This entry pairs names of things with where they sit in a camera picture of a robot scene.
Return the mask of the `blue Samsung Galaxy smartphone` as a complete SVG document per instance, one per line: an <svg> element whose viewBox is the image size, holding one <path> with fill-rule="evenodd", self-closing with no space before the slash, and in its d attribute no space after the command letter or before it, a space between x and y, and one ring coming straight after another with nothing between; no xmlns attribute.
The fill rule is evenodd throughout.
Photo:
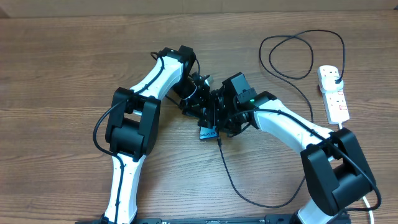
<svg viewBox="0 0 398 224"><path fill-rule="evenodd" d="M213 126L212 128L205 128L205 127L200 128L200 135L199 135L200 140L213 139L217 137L218 137L218 132L216 131L215 126Z"/></svg>

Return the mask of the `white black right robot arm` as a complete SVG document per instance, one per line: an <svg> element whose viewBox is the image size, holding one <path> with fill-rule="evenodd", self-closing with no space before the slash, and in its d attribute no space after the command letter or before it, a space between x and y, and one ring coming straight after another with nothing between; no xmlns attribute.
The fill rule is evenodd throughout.
<svg viewBox="0 0 398 224"><path fill-rule="evenodd" d="M226 79L210 98L218 130L238 134L247 123L301 157L310 200L290 215L290 223L333 223L346 212L381 206L381 192L349 129L332 131L302 118L275 95L257 93L242 73Z"/></svg>

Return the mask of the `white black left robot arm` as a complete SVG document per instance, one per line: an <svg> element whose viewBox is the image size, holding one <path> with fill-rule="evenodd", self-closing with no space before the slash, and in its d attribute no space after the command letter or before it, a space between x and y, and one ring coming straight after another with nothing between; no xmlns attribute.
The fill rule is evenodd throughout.
<svg viewBox="0 0 398 224"><path fill-rule="evenodd" d="M173 90L181 99L184 114L201 117L200 77L190 71L197 57L190 47L164 48L152 52L156 64L130 89L119 87L110 109L97 121L93 142L113 160L111 195L98 223L132 223L137 215L137 187L145 158L155 146L159 130L160 106Z"/></svg>

